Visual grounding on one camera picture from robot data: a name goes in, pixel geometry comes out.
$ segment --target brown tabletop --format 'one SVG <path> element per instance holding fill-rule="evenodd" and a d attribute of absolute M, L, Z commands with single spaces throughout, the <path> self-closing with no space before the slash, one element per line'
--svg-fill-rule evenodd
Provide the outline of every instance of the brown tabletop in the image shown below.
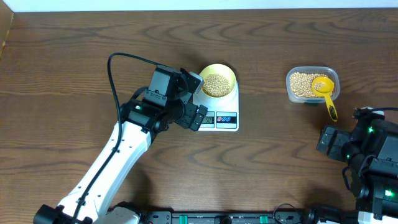
<path fill-rule="evenodd" d="M 398 10 L 20 13 L 0 62 L 0 222 L 31 223 L 56 206 L 101 152 L 116 122 L 106 61 L 129 52 L 200 72 L 224 63 L 239 82 L 240 129 L 160 133 L 113 203 L 225 211 L 354 209 L 341 170 L 315 146 L 332 121 L 325 105 L 289 101 L 287 72 L 334 69 L 340 128 L 355 107 L 398 106 Z M 154 67 L 115 57 L 120 102 Z M 398 122 L 398 114 L 387 112 Z"/>

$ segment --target bowl of beans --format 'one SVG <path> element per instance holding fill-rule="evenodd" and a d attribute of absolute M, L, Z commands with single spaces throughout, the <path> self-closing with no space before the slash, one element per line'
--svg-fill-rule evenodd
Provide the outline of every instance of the bowl of beans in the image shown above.
<path fill-rule="evenodd" d="M 318 97 L 312 92 L 312 81 L 316 77 L 328 77 L 335 84 L 330 93 L 335 100 L 340 94 L 340 83 L 337 73 L 328 67 L 302 66 L 295 67 L 286 76 L 286 89 L 291 102 L 294 103 L 324 103 L 324 97 Z"/>
<path fill-rule="evenodd" d="M 227 103 L 236 94 L 238 85 L 232 69 L 222 64 L 207 66 L 200 73 L 205 84 L 197 96 L 213 105 Z"/>

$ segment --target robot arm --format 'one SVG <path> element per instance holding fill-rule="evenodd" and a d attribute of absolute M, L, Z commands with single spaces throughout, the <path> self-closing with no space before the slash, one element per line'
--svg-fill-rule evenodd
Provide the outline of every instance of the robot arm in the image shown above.
<path fill-rule="evenodd" d="M 84 178 L 55 209 L 42 205 L 34 223 L 104 223 L 106 212 L 121 183 L 156 135 L 168 130 L 169 124 L 173 122 L 185 129 L 197 131 L 207 114 L 205 106 L 190 103 L 192 95 L 204 84 L 199 75 L 125 53 L 110 56 L 108 72 L 113 55 L 124 55 L 156 64 L 150 86 L 138 89 L 120 108 L 120 145 L 115 149 L 119 137 L 119 123 L 116 123 L 108 143 Z M 141 101 L 137 100 L 142 92 L 144 97 Z"/>

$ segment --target scoop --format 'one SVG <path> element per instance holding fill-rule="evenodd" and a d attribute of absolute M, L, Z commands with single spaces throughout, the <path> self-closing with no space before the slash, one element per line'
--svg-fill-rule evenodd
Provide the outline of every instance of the scoop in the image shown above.
<path fill-rule="evenodd" d="M 314 87 L 315 85 L 320 85 L 320 88 L 316 90 Z M 314 78 L 311 85 L 312 92 L 315 95 L 325 97 L 326 106 L 328 108 L 330 118 L 334 122 L 337 122 L 337 111 L 335 105 L 333 104 L 333 101 L 330 98 L 330 93 L 333 91 L 334 87 L 335 84 L 328 77 Z"/>

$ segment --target green led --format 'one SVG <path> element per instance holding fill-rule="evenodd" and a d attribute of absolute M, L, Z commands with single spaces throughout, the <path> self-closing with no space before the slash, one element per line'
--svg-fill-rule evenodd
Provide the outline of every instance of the green led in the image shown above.
<path fill-rule="evenodd" d="M 388 196 L 388 197 L 391 197 L 391 196 L 393 196 L 394 194 L 393 194 L 390 190 L 386 190 L 386 192 L 384 193 L 384 195 L 386 195 L 386 196 Z"/>

